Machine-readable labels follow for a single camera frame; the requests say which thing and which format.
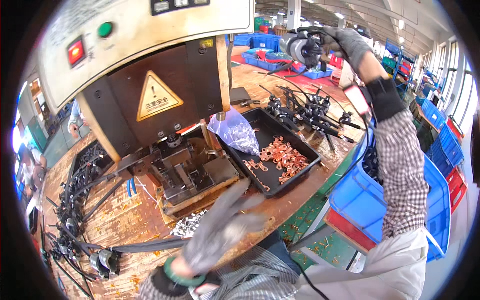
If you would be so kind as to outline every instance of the gloved hand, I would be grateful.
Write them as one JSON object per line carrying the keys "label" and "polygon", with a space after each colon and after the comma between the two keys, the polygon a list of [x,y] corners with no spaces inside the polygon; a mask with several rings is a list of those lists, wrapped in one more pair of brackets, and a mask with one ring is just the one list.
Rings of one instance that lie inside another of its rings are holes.
{"label": "gloved hand", "polygon": [[330,50],[333,50],[335,56],[345,58],[352,66],[353,70],[358,73],[359,65],[363,55],[372,48],[368,46],[367,42],[361,35],[353,28],[336,28],[325,26],[324,31],[326,35],[322,35],[324,45],[328,45]]}
{"label": "gloved hand", "polygon": [[200,220],[192,239],[182,249],[182,256],[194,274],[206,274],[230,248],[248,232],[263,229],[265,217],[239,211],[260,204],[260,195],[245,197],[250,179],[240,180],[226,190]]}

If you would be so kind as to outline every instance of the green button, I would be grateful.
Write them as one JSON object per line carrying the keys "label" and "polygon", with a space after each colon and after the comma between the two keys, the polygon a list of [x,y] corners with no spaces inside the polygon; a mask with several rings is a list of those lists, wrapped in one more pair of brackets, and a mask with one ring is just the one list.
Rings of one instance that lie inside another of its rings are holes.
{"label": "green button", "polygon": [[100,37],[108,37],[112,33],[112,22],[105,22],[98,28],[98,35]]}

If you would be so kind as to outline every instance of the red indicator light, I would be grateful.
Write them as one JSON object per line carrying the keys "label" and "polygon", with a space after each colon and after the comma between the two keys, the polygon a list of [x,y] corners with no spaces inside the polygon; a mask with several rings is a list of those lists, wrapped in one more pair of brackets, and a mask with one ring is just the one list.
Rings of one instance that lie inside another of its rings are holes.
{"label": "red indicator light", "polygon": [[84,46],[82,44],[82,40],[79,38],[78,40],[70,44],[70,46],[68,47],[68,61],[73,67],[77,63],[79,63],[84,57]]}

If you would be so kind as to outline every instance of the clear plastic bag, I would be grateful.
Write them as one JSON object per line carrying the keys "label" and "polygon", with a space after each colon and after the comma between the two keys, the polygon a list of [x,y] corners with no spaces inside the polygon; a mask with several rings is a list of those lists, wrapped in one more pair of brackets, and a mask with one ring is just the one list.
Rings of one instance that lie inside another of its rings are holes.
{"label": "clear plastic bag", "polygon": [[216,116],[210,119],[208,130],[217,134],[224,143],[242,152],[259,156],[260,147],[252,127],[236,109],[230,106],[225,120],[218,121]]}

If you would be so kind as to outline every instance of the worker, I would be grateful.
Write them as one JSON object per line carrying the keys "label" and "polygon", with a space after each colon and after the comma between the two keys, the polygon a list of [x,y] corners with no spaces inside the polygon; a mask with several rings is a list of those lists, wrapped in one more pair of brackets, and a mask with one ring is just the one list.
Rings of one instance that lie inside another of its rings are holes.
{"label": "worker", "polygon": [[74,139],[78,138],[78,131],[80,130],[77,125],[78,119],[82,120],[83,125],[88,126],[87,122],[85,121],[85,116],[80,110],[77,99],[75,99],[73,100],[72,113],[70,114],[70,118],[68,120],[68,132],[72,135]]}
{"label": "worker", "polygon": [[25,182],[25,191],[27,196],[32,196],[35,187],[36,179],[40,181],[45,177],[47,171],[47,159],[37,149],[28,149],[25,144],[21,144],[18,149],[18,156],[20,157],[20,165],[22,166],[22,176]]}
{"label": "worker", "polygon": [[371,249],[363,271],[312,265],[305,274],[292,263],[283,242],[270,235],[239,258],[211,271],[261,217],[237,214],[261,201],[245,199],[247,181],[227,190],[201,219],[181,254],[158,266],[139,290],[143,300],[191,299],[418,299],[425,280],[428,184],[412,115],[372,49],[353,29],[325,27],[325,47],[345,57],[372,95],[380,174],[387,203],[382,241]]}

